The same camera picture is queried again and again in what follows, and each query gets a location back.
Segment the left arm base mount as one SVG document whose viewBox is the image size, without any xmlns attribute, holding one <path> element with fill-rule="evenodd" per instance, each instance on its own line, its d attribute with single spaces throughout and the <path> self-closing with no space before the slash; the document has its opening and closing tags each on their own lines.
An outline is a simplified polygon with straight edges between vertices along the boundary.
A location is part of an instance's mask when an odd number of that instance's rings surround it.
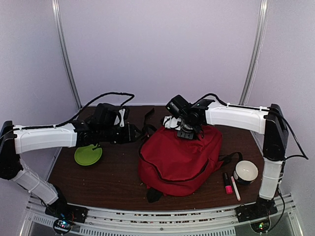
<svg viewBox="0 0 315 236">
<path fill-rule="evenodd" d="M 65 213 L 57 213 L 49 206 L 45 209 L 45 214 L 74 223 L 85 223 L 88 209 L 82 206 L 67 205 Z"/>
</svg>

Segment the pink white pen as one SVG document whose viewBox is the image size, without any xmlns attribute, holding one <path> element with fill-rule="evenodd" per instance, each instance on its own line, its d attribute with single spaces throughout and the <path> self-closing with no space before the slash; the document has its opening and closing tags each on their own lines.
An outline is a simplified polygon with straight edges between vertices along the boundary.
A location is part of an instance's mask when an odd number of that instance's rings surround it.
<svg viewBox="0 0 315 236">
<path fill-rule="evenodd" d="M 237 188 L 237 185 L 236 185 L 236 182 L 235 182 L 235 179 L 233 176 L 231 176 L 231 181 L 232 181 L 232 185 L 233 185 L 233 188 L 234 188 L 234 192 L 235 192 L 235 195 L 236 195 L 236 198 L 238 201 L 241 200 L 241 196 L 239 194 L 239 191 L 238 191 L 238 188 Z"/>
</svg>

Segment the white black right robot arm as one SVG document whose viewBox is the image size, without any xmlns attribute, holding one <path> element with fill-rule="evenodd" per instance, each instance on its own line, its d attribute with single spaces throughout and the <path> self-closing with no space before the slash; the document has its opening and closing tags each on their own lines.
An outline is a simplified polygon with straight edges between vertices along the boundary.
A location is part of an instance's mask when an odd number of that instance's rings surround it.
<svg viewBox="0 0 315 236">
<path fill-rule="evenodd" d="M 264 216 L 273 204 L 278 192 L 285 165 L 289 125 L 278 104 L 268 107 L 233 105 L 206 94 L 194 103 L 181 95 L 173 97 L 166 105 L 171 116 L 164 119 L 164 127 L 177 130 L 178 134 L 192 139 L 206 128 L 219 127 L 224 134 L 231 134 L 231 147 L 240 145 L 247 154 L 253 153 L 254 140 L 251 133 L 263 136 L 262 160 L 264 165 L 261 186 L 252 212 Z"/>
</svg>

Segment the red student backpack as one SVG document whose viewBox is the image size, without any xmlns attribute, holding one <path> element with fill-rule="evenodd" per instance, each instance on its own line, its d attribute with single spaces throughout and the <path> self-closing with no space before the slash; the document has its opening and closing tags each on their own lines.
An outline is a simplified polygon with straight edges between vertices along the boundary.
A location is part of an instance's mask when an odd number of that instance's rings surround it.
<svg viewBox="0 0 315 236">
<path fill-rule="evenodd" d="M 149 203 L 159 201 L 163 195 L 191 195 L 233 156 L 243 159 L 240 152 L 220 155 L 222 133 L 211 126 L 205 126 L 204 135 L 195 140 L 180 138 L 174 130 L 155 128 L 146 122 L 142 131 L 138 175 L 148 188 Z"/>
</svg>

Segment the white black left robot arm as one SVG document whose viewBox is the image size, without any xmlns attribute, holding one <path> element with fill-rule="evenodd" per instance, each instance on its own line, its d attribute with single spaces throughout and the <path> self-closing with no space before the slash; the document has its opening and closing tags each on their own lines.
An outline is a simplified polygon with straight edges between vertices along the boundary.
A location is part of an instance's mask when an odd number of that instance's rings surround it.
<svg viewBox="0 0 315 236">
<path fill-rule="evenodd" d="M 31 170 L 20 155 L 47 148 L 80 148 L 102 142 L 128 144 L 137 141 L 140 129 L 126 121 L 129 109 L 108 103 L 97 105 L 85 120 L 62 124 L 21 126 L 6 121 L 0 132 L 0 177 L 12 180 L 39 197 L 59 218 L 67 218 L 71 208 L 61 190 Z"/>
</svg>

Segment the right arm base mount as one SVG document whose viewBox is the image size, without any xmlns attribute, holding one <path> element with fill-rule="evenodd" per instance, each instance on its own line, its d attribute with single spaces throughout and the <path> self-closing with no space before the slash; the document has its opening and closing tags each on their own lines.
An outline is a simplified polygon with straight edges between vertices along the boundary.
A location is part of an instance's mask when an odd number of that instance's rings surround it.
<svg viewBox="0 0 315 236">
<path fill-rule="evenodd" d="M 258 219 L 266 219 L 270 215 L 276 214 L 278 209 L 275 204 L 267 207 L 257 203 L 249 205 L 241 205 L 235 208 L 238 222 L 254 221 Z"/>
</svg>

